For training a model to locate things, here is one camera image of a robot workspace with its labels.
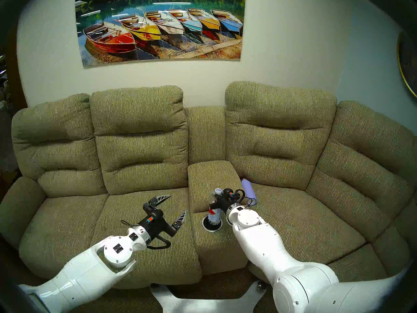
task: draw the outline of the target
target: sofa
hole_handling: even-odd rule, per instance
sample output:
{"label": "sofa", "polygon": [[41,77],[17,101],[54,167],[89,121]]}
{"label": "sofa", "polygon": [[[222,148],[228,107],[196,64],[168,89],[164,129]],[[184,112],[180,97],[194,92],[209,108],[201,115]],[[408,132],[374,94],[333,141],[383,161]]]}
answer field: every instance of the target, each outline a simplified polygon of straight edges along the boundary
{"label": "sofa", "polygon": [[192,284],[243,268],[231,227],[201,226],[213,189],[242,188],[242,178],[288,252],[327,264],[342,282],[393,276],[415,256],[410,130],[313,89],[233,82],[225,107],[184,108],[182,98],[176,86],[114,89],[14,116],[22,177],[0,204],[0,233],[35,275],[50,279],[89,246],[126,235],[120,220],[138,222],[142,204],[160,194],[172,196],[161,205],[165,219],[186,209],[186,222],[169,249],[136,252],[116,288]]}

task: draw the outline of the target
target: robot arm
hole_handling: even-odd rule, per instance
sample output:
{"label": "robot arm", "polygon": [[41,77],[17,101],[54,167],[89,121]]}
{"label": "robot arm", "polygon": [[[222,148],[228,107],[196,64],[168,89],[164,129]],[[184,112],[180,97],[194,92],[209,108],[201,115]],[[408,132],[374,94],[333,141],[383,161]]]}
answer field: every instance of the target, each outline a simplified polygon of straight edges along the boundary
{"label": "robot arm", "polygon": [[225,212],[247,258],[265,273],[280,313],[375,310],[408,269],[382,280],[339,283],[330,267],[294,259],[285,250],[278,232],[256,211],[236,203],[237,198],[233,191],[225,189],[214,206]]}
{"label": "robot arm", "polygon": [[[173,237],[182,226],[186,212],[170,226],[164,219],[164,213],[156,206],[170,196],[158,196],[144,204],[147,216],[138,224],[131,225],[126,236],[110,236],[96,243],[86,251],[72,258],[51,280],[40,286],[20,285],[41,312],[68,312],[74,307],[93,301],[107,292],[114,284],[132,271],[135,260],[131,260],[135,251],[168,248],[171,243],[159,234],[165,231]],[[149,244],[158,238],[165,242],[163,247]],[[104,253],[106,261],[114,268],[114,273],[99,258]]]}

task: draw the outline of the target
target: wall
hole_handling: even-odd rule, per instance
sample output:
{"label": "wall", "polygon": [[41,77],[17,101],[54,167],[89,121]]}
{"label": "wall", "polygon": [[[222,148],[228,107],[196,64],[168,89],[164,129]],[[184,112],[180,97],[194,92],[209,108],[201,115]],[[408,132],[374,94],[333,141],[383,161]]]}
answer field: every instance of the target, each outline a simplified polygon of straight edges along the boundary
{"label": "wall", "polygon": [[354,0],[346,62],[338,101],[354,100],[385,114],[417,135],[417,98],[398,69],[401,28],[367,0]]}
{"label": "wall", "polygon": [[352,0],[246,0],[241,61],[169,60],[83,69],[74,0],[32,0],[19,19],[18,60],[29,106],[75,93],[175,84],[184,105],[224,105],[226,86],[252,80],[336,93]]}

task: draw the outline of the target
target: rowboat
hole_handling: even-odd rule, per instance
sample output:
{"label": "rowboat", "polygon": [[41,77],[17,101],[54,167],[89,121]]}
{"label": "rowboat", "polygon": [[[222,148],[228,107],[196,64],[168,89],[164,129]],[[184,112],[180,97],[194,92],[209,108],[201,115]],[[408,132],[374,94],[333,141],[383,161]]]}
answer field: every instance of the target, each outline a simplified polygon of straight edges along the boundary
{"label": "rowboat", "polygon": [[201,22],[193,15],[188,13],[186,10],[168,10],[175,19],[177,19],[184,28],[187,28],[190,31],[201,32],[203,30],[203,25]]}
{"label": "rowboat", "polygon": [[123,28],[134,34],[139,39],[145,41],[161,39],[161,32],[159,31],[158,26],[154,22],[147,20],[145,17],[141,17],[137,13],[126,15],[123,19],[114,20],[120,22]]}
{"label": "rowboat", "polygon": [[167,34],[184,34],[184,27],[181,22],[175,19],[167,11],[146,11],[144,13],[145,19],[154,22],[159,29]]}
{"label": "rowboat", "polygon": [[132,34],[109,22],[97,23],[83,32],[89,42],[108,53],[127,53],[136,49]]}
{"label": "rowboat", "polygon": [[226,10],[215,10],[211,9],[212,15],[214,15],[222,25],[226,27],[229,31],[239,32],[243,27],[241,20],[236,18],[233,14]]}
{"label": "rowboat", "polygon": [[189,12],[189,14],[200,20],[200,22],[208,29],[220,29],[220,21],[217,18],[215,18],[212,14],[204,11],[203,9],[199,9],[196,7],[188,7],[187,11]]}

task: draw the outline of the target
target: floor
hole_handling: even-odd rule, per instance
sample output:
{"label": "floor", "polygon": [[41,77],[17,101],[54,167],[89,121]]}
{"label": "floor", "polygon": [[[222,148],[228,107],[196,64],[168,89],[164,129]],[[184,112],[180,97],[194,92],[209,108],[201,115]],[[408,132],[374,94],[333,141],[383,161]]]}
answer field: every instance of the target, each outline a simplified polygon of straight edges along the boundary
{"label": "floor", "polygon": [[[178,298],[232,299],[241,297],[256,280],[257,278],[247,268],[243,268],[204,276],[197,284],[169,286],[169,289]],[[253,311],[255,313],[276,313],[271,286],[268,285],[266,294]],[[101,298],[71,311],[71,313],[76,312],[162,313],[162,307],[151,294],[149,288],[110,289]]]}

